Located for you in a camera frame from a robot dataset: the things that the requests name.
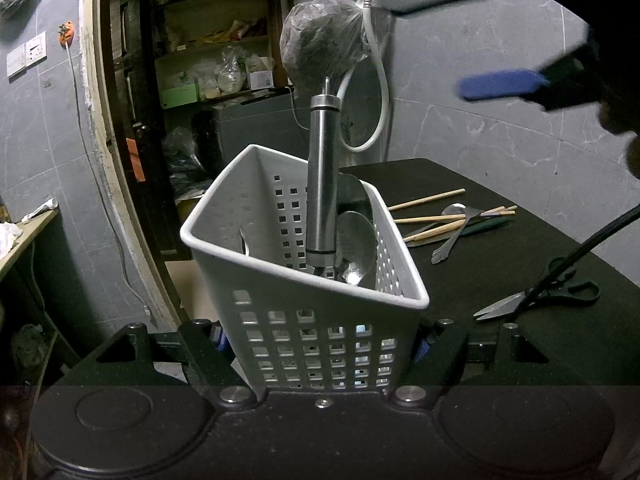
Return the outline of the white perforated utensil basket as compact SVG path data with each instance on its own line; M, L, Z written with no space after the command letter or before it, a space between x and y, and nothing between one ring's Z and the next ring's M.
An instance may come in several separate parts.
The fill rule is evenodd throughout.
M253 389L389 389L409 364L430 298L372 185L373 285L314 274L306 180L303 159L250 145L208 188L181 239Z

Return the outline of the blue handled small spoon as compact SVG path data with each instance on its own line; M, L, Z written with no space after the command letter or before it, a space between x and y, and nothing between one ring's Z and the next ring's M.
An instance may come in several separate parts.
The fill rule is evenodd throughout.
M360 212L337 217L337 279L352 286L374 289L378 242L375 229Z

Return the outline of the black handled scissors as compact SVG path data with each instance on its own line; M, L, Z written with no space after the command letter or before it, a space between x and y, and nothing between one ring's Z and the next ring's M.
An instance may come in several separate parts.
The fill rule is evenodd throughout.
M528 294L528 290L523 290L476 311L473 318L478 322L484 322L493 318L505 318L515 313L524 313L526 310L549 306L590 307L600 299L601 289L594 281L578 280L576 274L576 268L570 266L527 306L522 306L522 302Z

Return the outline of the steel handled peeler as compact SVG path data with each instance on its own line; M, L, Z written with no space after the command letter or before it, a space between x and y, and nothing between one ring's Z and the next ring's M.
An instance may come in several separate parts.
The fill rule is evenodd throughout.
M321 91L310 101L305 250L314 275L334 267L340 125L341 100L325 76Z

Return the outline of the large steel spoon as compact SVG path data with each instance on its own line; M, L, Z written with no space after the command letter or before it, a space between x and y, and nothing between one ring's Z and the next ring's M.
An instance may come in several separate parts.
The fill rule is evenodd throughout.
M352 174L339 174L337 178L336 213L359 212L370 222L373 211L369 195L362 182Z

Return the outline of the wooden kitchen counter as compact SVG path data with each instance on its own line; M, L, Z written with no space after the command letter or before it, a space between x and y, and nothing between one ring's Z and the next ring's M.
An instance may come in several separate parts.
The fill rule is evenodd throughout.
M9 253L1 259L0 263L0 280L6 277L9 270L17 262L26 249L32 244L36 237L43 229L58 216L58 210L48 210L33 218L28 223L19 223L17 226L22 229L22 234L17 237L14 246Z

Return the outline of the steel fork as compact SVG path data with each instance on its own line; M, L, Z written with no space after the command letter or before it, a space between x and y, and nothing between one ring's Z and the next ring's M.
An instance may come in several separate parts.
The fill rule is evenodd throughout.
M457 243L457 240L462 234L463 230L469 225L472 220L478 218L482 213L483 211L479 209L466 207L464 210L465 218L462 225L459 229L457 229L457 231L454 231L454 234L452 234L448 238L448 240L446 240L446 242L442 244L442 246L434 250L434 252L432 253L431 264L439 264L447 260L450 252L452 251L452 248L454 248L454 244Z

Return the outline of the grey plastic bag on tap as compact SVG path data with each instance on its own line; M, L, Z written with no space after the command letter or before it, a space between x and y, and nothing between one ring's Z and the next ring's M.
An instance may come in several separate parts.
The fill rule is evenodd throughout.
M288 12L281 36L283 67L306 96L328 80L334 86L370 49L363 10L352 0L309 0Z

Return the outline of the plain wooden chopstick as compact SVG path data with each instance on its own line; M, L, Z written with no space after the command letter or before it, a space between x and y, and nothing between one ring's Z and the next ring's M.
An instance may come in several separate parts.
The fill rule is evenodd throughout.
M396 211L396 210L410 208L413 206L419 206L422 204L433 203L433 202L437 202L438 200L444 200L445 198L462 195L465 193L465 191L466 191L465 188L455 188L454 190L451 190L451 191L437 193L437 194L433 194L425 197L420 197L420 198L416 198L415 200L408 200L408 202L403 202L393 206L388 206L387 209L388 211Z

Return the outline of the white cloth on counter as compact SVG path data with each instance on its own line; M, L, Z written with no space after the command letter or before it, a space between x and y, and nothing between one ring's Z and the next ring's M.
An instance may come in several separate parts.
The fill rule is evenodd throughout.
M14 223L0 223L0 259L6 258L22 236L23 230Z

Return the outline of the green box on shelf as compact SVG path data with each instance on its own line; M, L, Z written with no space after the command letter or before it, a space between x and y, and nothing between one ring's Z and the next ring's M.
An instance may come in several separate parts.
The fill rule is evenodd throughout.
M165 110L198 102L200 87L198 84L183 84L160 92L160 104Z

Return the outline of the green handled knife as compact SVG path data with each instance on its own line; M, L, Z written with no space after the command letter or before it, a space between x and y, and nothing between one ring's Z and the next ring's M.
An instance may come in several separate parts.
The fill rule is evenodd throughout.
M500 229L503 226L506 226L507 224L509 224L513 219L514 219L514 216L499 216L495 218L486 219L484 221L477 222L474 224L470 224L463 230L461 236L462 237L471 236L475 234L480 234L480 233L485 233L492 230ZM448 240L448 238L452 234L454 234L454 232L440 234L430 238L424 238L423 240L413 240L412 242L407 242L406 245L409 248L413 248L413 247L420 247L423 245L435 244L439 242L446 242L446 240Z

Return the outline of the white wall switch plate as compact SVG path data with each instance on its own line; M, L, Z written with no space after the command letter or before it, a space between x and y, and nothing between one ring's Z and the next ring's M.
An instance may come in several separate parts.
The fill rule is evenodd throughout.
M42 32L6 55L6 76L11 79L47 57L47 33Z

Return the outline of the orange wall plug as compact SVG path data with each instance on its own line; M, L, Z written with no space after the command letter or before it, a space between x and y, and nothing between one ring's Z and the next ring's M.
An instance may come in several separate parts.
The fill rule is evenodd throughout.
M74 36L75 27L72 21L63 22L58 26L58 43L62 48L69 48L73 44Z

